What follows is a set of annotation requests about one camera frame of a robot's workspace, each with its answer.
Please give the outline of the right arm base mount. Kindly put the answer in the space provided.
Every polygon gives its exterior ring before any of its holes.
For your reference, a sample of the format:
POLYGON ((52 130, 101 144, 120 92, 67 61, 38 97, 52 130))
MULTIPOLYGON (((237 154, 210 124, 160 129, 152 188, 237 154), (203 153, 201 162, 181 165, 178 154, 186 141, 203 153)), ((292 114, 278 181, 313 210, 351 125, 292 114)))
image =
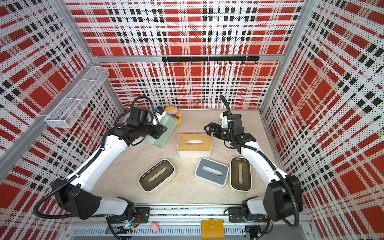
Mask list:
POLYGON ((251 215, 245 217, 241 207, 229 207, 224 211, 229 217, 230 223, 267 223, 269 220, 265 215, 251 215))

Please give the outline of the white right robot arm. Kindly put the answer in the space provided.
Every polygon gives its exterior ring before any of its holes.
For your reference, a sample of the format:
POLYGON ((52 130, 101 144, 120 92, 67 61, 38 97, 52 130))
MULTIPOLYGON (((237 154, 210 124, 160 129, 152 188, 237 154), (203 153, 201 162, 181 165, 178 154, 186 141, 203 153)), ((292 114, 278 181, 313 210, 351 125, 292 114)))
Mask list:
POLYGON ((250 221, 258 215, 264 215, 273 222, 283 221, 291 229, 297 229, 303 210, 300 180, 278 168, 261 150, 256 139, 245 133, 243 128, 233 131, 210 123, 204 130, 209 136, 229 142, 248 160, 265 184, 263 197, 243 201, 243 217, 250 221))

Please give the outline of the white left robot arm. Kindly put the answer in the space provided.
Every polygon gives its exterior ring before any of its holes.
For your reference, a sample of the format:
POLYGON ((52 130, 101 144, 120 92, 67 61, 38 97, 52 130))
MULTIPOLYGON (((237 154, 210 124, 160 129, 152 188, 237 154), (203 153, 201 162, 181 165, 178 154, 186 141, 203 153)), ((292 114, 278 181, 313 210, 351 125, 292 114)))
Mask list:
POLYGON ((33 214, 42 219, 64 219, 77 217, 86 220, 100 216, 119 216, 130 221, 135 217, 134 203, 118 197, 102 198, 92 194, 92 190, 109 165, 127 147, 138 138, 161 137, 167 127, 150 122, 132 127, 116 124, 106 131, 101 146, 75 172, 65 180, 56 179, 52 191, 36 203, 33 214), (40 211, 40 207, 51 197, 55 197, 59 207, 67 211, 66 215, 49 215, 40 211))

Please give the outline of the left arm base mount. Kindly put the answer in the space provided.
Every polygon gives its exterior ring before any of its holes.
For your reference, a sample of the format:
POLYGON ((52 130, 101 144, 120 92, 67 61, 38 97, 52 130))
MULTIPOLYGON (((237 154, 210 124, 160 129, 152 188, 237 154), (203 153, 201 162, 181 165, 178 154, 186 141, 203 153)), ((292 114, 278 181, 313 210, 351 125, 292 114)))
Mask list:
POLYGON ((110 217, 110 222, 111 224, 129 224, 130 226, 145 224, 148 222, 150 211, 151 208, 149 207, 135 207, 122 216, 112 215, 110 217))

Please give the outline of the mint green square tissue box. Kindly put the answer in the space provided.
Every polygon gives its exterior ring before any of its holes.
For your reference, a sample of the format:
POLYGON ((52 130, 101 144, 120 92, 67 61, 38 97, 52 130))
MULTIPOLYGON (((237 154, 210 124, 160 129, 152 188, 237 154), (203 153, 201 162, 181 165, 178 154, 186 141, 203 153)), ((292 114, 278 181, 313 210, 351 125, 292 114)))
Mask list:
POLYGON ((171 133, 173 132, 175 126, 178 123, 178 120, 169 115, 168 113, 163 113, 162 116, 157 114, 159 122, 160 130, 155 133, 155 138, 152 136, 146 136, 144 141, 147 142, 150 145, 157 146, 159 148, 162 148, 168 138, 170 137, 171 133))

